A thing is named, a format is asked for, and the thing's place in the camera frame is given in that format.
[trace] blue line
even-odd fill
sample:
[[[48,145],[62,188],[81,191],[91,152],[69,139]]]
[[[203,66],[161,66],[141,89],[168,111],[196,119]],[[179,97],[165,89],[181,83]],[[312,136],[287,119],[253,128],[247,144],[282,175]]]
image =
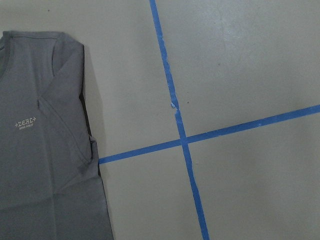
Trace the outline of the blue line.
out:
[[[169,87],[171,105],[174,108],[176,108],[175,120],[176,120],[176,125],[177,125],[179,136],[180,136],[181,146],[183,149],[185,164],[186,164],[186,168],[187,168],[187,172],[188,172],[188,176],[189,176],[189,180],[190,180],[194,204],[195,204],[195,208],[196,208],[196,212],[198,215],[198,220],[199,220],[199,224],[200,224],[200,228],[201,228],[202,238],[203,238],[203,240],[210,240],[209,234],[208,234],[208,229],[207,229],[207,224],[206,224],[206,219],[205,219],[205,214],[204,214],[201,199],[200,199],[200,194],[199,194],[198,187],[197,187],[196,180],[195,180],[195,176],[193,173],[192,159],[191,159],[191,155],[190,155],[190,150],[189,150],[189,146],[188,146],[188,141],[187,141],[187,136],[186,136],[184,124],[183,124],[181,113],[180,113],[178,99],[176,96],[174,81],[173,81],[171,71],[170,71],[170,65],[168,62],[168,55],[167,55],[167,50],[166,50],[166,46],[165,46],[165,41],[163,39],[163,33],[162,33],[161,24],[160,24],[160,20],[159,20],[156,1],[155,0],[149,0],[149,1],[150,1],[152,16],[153,16],[153,22],[154,22],[154,27],[155,27],[155,31],[156,31],[156,36],[158,39],[159,48],[160,48],[160,52],[161,52],[161,58],[162,58],[162,63],[163,63],[164,72],[165,72],[165,76],[166,76],[166,81],[167,81],[167,84]]]
[[[262,126],[266,126],[266,125],[270,125],[270,124],[275,124],[275,123],[283,122],[286,120],[296,119],[296,118],[300,118],[300,117],[304,117],[304,116],[308,116],[308,115],[312,115],[312,114],[317,114],[317,113],[320,113],[320,105],[306,107],[306,108],[296,110],[296,111],[290,111],[290,112],[286,112],[283,114],[279,114],[279,115],[270,116],[270,117],[266,117],[266,118],[255,120],[255,121],[250,121],[250,122],[238,124],[235,126],[229,126],[229,127],[225,127],[225,128],[218,129],[218,130],[189,136],[187,138],[187,142],[190,144],[190,143],[194,143],[194,142],[198,142],[198,141],[202,141],[202,140],[206,140],[206,139],[212,139],[212,138],[216,138],[216,137],[223,136],[223,135],[234,134],[237,132],[241,132],[241,131],[245,131],[245,130],[249,130],[249,129],[254,129],[254,128],[258,128],[258,127],[262,127]]]
[[[119,154],[112,155],[112,156],[106,156],[106,157],[99,159],[99,164],[110,163],[110,162],[117,161],[120,159],[131,158],[134,156],[148,154],[148,153],[156,152],[156,151],[163,150],[163,149],[169,149],[169,148],[177,147],[180,145],[181,145],[180,139],[168,141],[168,142],[164,142],[164,143],[160,143],[160,144],[156,144],[156,145],[152,145],[152,146],[139,148],[139,149],[132,150],[132,151],[119,153]]]

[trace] blue tape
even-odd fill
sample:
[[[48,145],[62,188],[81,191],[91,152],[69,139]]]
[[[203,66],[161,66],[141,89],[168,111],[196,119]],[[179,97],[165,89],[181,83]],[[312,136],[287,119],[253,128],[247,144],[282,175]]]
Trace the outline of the blue tape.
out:
[[[212,138],[216,138],[223,135],[234,134],[237,132],[254,129],[254,128],[275,124],[275,123],[283,122],[286,120],[296,119],[296,118],[317,114],[317,113],[320,113],[320,105],[306,107],[296,111],[290,111],[283,114],[255,120],[255,121],[250,121],[250,122],[246,122],[246,123],[242,123],[234,126],[229,126],[229,127],[201,133],[194,136],[189,136],[187,138],[187,142],[190,144],[190,143],[194,143],[194,142],[198,142],[206,139],[212,139]]]
[[[201,228],[202,238],[203,238],[203,240],[209,240],[210,238],[209,238],[209,234],[208,234],[205,214],[204,214],[204,211],[202,208],[200,194],[199,194],[198,187],[197,187],[196,180],[195,180],[195,176],[193,173],[192,159],[191,159],[191,155],[190,155],[190,150],[189,150],[189,146],[188,146],[188,141],[187,141],[187,136],[186,136],[184,124],[183,124],[181,113],[180,113],[180,108],[179,108],[179,103],[178,103],[178,99],[177,99],[177,95],[176,95],[174,81],[173,81],[172,74],[170,71],[170,65],[168,62],[168,55],[167,55],[167,50],[166,50],[166,46],[165,46],[165,41],[163,39],[163,33],[162,33],[161,24],[160,24],[160,20],[159,20],[156,1],[155,0],[149,0],[149,1],[150,1],[152,16],[153,16],[153,22],[154,22],[154,27],[155,27],[155,31],[156,31],[156,36],[158,39],[159,48],[160,48],[160,52],[161,52],[161,58],[162,58],[162,63],[163,63],[164,72],[165,72],[165,76],[166,76],[166,81],[167,81],[167,84],[169,87],[171,106],[173,108],[176,108],[175,120],[176,120],[176,125],[177,125],[179,136],[180,136],[181,146],[183,149],[183,155],[184,155],[185,164],[186,164],[186,168],[187,168],[187,172],[188,172],[188,176],[189,176],[189,180],[190,180],[194,204],[195,204],[195,208],[196,208],[196,212],[198,215],[198,220],[199,220],[199,224],[200,224],[200,228]]]
[[[99,164],[110,163],[113,161],[131,158],[131,157],[142,155],[142,154],[148,154],[148,153],[156,152],[156,151],[163,150],[163,149],[169,149],[169,148],[177,147],[180,145],[181,145],[181,142],[179,139],[173,140],[173,141],[168,141],[168,142],[164,142],[164,143],[160,143],[160,144],[156,144],[156,145],[152,145],[152,146],[147,146],[147,147],[139,148],[136,150],[126,151],[126,152],[119,153],[116,155],[100,158]]]

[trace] clothing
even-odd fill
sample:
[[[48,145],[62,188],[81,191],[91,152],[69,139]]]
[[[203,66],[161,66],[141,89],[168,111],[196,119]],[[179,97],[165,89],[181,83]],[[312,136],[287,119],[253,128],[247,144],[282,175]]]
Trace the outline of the clothing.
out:
[[[113,240],[83,80],[84,45],[67,33],[3,31],[1,240]]]

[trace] gray fabric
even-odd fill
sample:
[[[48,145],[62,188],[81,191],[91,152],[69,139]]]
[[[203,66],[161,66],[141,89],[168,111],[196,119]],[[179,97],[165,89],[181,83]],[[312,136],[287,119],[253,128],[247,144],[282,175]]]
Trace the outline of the gray fabric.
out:
[[[0,239],[113,240],[79,99],[84,45],[3,31],[0,58]]]

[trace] neckline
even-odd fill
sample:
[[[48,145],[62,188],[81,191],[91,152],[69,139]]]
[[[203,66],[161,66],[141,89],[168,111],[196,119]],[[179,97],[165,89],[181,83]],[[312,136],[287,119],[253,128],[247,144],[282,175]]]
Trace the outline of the neckline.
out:
[[[11,32],[10,31],[3,31],[2,37],[0,38],[0,49],[4,47],[4,59],[3,59],[3,66],[0,70],[0,82],[4,78],[6,71],[8,70],[9,60],[11,55]]]

